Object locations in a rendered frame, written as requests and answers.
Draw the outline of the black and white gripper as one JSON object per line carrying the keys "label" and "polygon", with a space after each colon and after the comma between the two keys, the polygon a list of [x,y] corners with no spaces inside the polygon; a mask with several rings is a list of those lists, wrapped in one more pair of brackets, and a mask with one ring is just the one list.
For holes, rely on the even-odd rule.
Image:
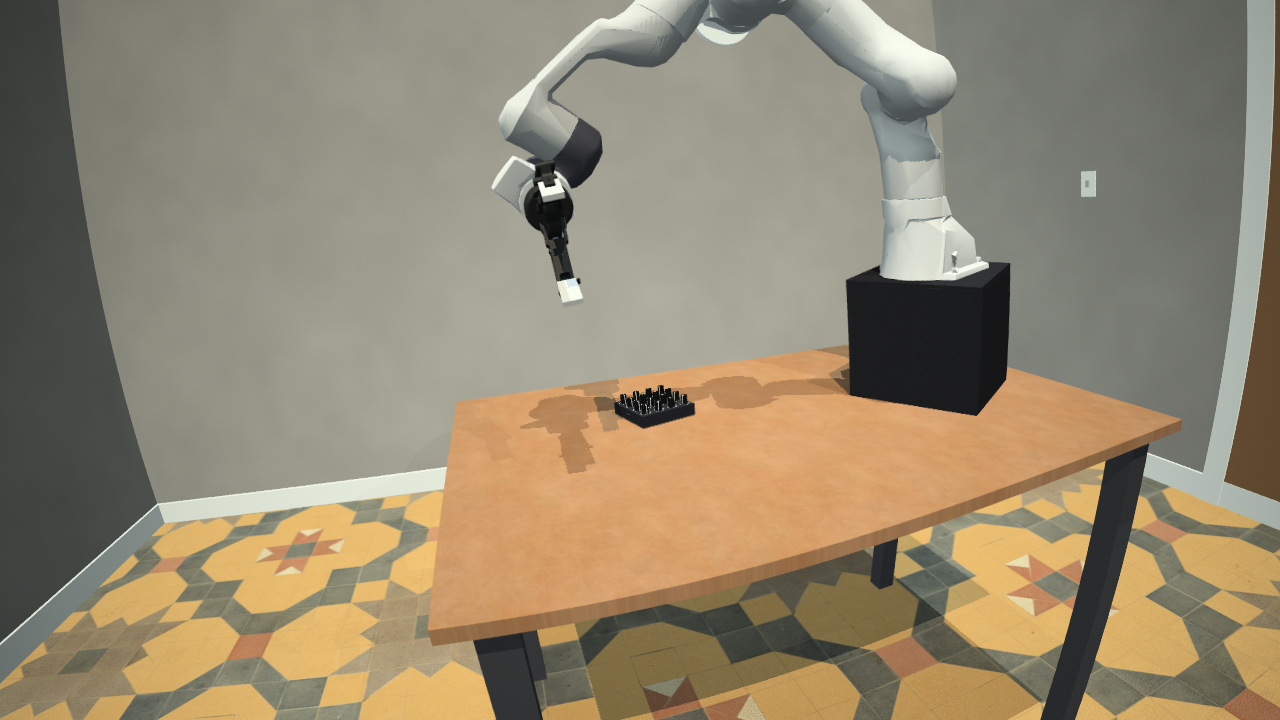
{"label": "black and white gripper", "polygon": [[[573,278],[567,250],[568,234],[566,223],[570,222],[573,214],[572,199],[568,191],[561,184],[558,176],[554,174],[556,161],[538,161],[535,163],[535,169],[536,173],[535,178],[532,178],[532,184],[536,187],[532,186],[524,199],[525,215],[529,224],[544,234],[553,268],[556,268],[556,281],[563,307],[584,304],[579,290],[581,282],[580,278]],[[562,231],[564,237],[562,237]]]}

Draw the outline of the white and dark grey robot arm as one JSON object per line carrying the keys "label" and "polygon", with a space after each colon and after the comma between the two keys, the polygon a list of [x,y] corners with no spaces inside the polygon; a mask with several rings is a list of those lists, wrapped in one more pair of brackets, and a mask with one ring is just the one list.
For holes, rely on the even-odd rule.
{"label": "white and dark grey robot arm", "polygon": [[956,72],[945,56],[887,26],[861,0],[635,0],[613,19],[594,20],[506,102],[502,135],[534,158],[509,158],[492,190],[525,217],[535,163],[553,159],[573,202],[572,188],[593,174],[602,158],[602,135],[552,94],[588,59],[659,67],[701,23],[742,35],[771,14],[786,15],[838,67],[865,81],[861,105],[879,150],[884,192],[879,275],[957,281],[989,268],[977,258],[972,234],[951,217],[941,151],[927,124],[927,117],[954,97]]}

